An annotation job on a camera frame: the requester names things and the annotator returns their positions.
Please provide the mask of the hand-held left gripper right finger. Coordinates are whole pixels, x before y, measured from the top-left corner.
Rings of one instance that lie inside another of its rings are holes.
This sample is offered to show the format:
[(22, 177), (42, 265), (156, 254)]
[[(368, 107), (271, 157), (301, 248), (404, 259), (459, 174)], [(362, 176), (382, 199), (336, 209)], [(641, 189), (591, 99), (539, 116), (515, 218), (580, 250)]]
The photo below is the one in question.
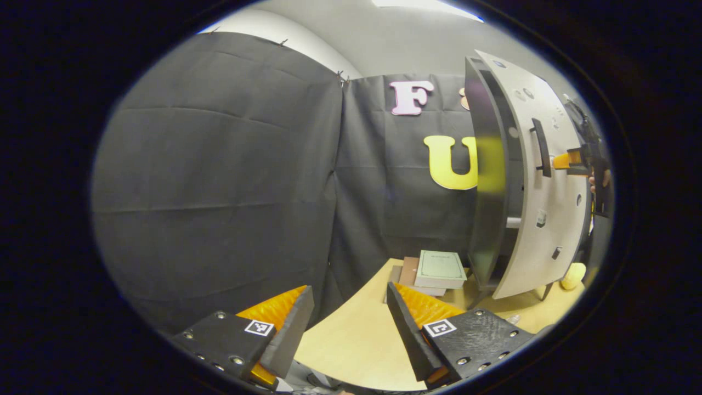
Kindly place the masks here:
[(472, 379), (535, 337), (486, 308), (466, 311), (393, 281), (387, 305), (414, 376), (428, 390)]

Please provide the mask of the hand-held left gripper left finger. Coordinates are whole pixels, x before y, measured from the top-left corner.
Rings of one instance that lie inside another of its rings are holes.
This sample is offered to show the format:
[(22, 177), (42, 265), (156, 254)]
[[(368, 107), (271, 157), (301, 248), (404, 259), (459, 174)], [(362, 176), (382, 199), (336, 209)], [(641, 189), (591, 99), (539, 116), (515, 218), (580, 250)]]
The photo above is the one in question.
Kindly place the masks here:
[(291, 368), (313, 310), (313, 288), (303, 285), (238, 313), (210, 313), (170, 341), (230, 381), (276, 392)]

